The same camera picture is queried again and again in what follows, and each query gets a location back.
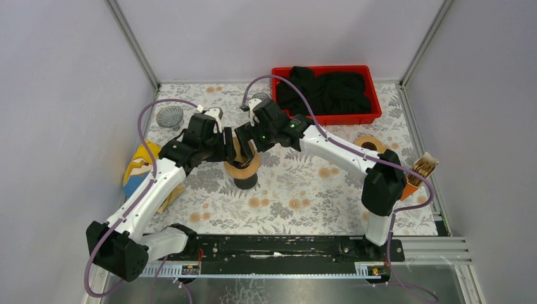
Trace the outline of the dark glass carafe red rim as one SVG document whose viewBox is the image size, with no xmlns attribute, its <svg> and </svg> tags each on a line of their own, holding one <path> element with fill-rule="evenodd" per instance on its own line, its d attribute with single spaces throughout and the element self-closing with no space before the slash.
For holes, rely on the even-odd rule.
<svg viewBox="0 0 537 304">
<path fill-rule="evenodd" d="M 246 179 L 235 179 L 233 178 L 234 184 L 241 190 L 249 190 L 256 186 L 258 182 L 258 176 L 252 175 Z"/>
</svg>

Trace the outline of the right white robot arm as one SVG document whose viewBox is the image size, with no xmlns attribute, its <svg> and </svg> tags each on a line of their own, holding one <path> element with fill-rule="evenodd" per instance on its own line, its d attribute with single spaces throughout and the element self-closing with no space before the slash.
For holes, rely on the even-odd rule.
<svg viewBox="0 0 537 304">
<path fill-rule="evenodd" d="M 235 129 L 238 147 L 246 163 L 255 152 L 280 145 L 318 156 L 362 180 L 361 202 L 370 212 L 365 228 L 364 255 L 378 261 L 388 253 L 393 208 L 407 184 L 398 155 L 355 146 L 304 115 L 291 118 L 271 99 L 251 99 L 241 107 L 249 122 Z"/>
</svg>

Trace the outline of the brown paper coffee filter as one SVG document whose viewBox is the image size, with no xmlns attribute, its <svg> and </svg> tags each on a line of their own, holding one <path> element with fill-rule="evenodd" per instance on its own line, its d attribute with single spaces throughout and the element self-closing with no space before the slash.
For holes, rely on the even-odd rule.
<svg viewBox="0 0 537 304">
<path fill-rule="evenodd" d="M 232 140 L 233 140 L 233 148 L 235 152 L 235 157 L 233 159 L 232 164 L 235 167 L 247 167 L 251 163 L 253 158 L 243 155 L 241 145 L 237 137 L 233 137 Z"/>
</svg>

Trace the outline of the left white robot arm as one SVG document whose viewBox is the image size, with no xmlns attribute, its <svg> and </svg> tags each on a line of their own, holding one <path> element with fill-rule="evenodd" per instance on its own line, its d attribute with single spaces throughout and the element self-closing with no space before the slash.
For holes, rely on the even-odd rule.
<svg viewBox="0 0 537 304">
<path fill-rule="evenodd" d="M 202 162 L 233 157 L 232 130 L 222 127 L 222 110 L 209 108 L 189 119 L 181 139 L 162 147 L 149 174 L 131 197 L 105 222 L 86 230 L 91 263 L 126 282 L 138 278 L 148 262 L 175 254 L 189 260 L 196 254 L 194 234 L 181 225 L 145 234 L 152 216 L 192 169 Z"/>
</svg>

